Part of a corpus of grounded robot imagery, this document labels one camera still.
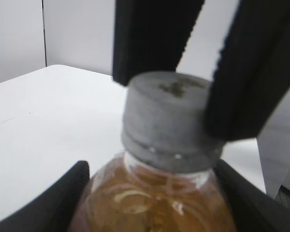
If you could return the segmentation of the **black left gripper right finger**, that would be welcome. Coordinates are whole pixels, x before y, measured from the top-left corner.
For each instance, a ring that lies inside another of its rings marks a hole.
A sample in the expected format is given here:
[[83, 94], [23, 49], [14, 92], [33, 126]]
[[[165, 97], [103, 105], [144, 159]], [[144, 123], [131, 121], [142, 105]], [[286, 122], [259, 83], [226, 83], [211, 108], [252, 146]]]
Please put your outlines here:
[[239, 232], [290, 232], [290, 210], [219, 160], [214, 172]]

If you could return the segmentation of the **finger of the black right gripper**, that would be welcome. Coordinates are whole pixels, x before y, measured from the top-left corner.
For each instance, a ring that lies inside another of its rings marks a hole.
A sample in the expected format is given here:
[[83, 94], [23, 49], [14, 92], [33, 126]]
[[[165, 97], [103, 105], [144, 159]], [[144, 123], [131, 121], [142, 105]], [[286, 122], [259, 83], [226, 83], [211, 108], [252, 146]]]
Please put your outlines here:
[[234, 141], [259, 135], [290, 88], [290, 0], [242, 0], [214, 72], [205, 129]]
[[203, 5], [202, 0], [117, 0], [113, 80], [126, 86], [140, 73], [175, 72]]

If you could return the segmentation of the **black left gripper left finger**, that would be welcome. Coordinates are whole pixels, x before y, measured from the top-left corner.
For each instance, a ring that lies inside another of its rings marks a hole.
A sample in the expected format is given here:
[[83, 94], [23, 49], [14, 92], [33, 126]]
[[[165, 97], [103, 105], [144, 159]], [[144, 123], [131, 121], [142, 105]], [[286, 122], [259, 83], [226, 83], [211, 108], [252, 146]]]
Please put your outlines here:
[[78, 161], [45, 192], [0, 221], [0, 232], [65, 232], [89, 182], [86, 161]]

